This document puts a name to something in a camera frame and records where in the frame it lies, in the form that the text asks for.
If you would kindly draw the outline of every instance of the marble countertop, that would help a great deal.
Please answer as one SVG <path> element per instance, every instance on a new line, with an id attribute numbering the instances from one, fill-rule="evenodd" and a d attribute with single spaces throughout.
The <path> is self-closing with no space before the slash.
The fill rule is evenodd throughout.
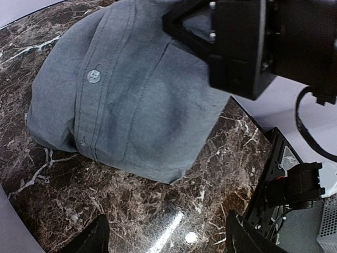
<path id="1" fill-rule="evenodd" d="M 234 100 L 174 186 L 45 149 L 26 131 L 31 83 L 48 53 L 75 22 L 112 2 L 62 2 L 0 30 L 0 182 L 47 252 L 99 213 L 110 223 L 111 253 L 223 252 L 225 217 L 245 213 L 271 148 Z"/>

